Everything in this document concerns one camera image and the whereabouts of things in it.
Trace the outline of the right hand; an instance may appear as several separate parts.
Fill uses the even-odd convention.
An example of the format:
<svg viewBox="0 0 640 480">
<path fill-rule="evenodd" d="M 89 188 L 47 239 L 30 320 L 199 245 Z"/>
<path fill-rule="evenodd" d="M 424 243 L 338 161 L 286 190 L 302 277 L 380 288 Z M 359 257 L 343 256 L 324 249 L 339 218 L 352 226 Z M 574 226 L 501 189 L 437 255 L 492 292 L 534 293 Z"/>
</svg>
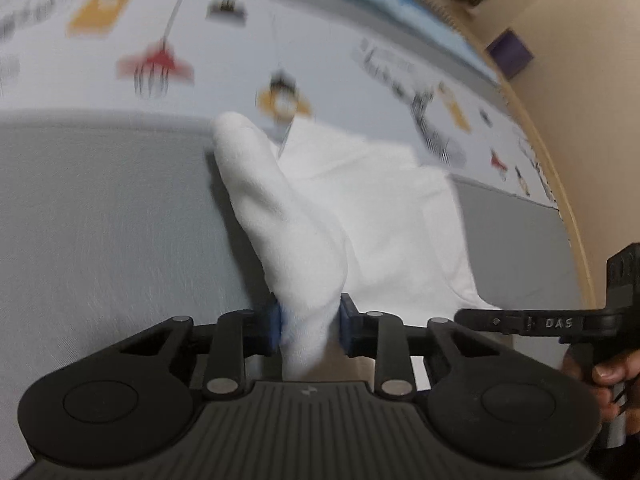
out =
<svg viewBox="0 0 640 480">
<path fill-rule="evenodd" d="M 612 422 L 620 414 L 622 409 L 614 402 L 613 387 L 622 382 L 636 382 L 627 392 L 626 403 L 626 434 L 638 434 L 639 432 L 639 351 L 624 352 L 608 362 L 602 362 L 594 367 L 587 368 L 580 365 L 576 359 L 576 351 L 573 347 L 567 349 L 561 364 L 562 372 L 584 382 L 596 399 L 601 422 Z"/>
</svg>

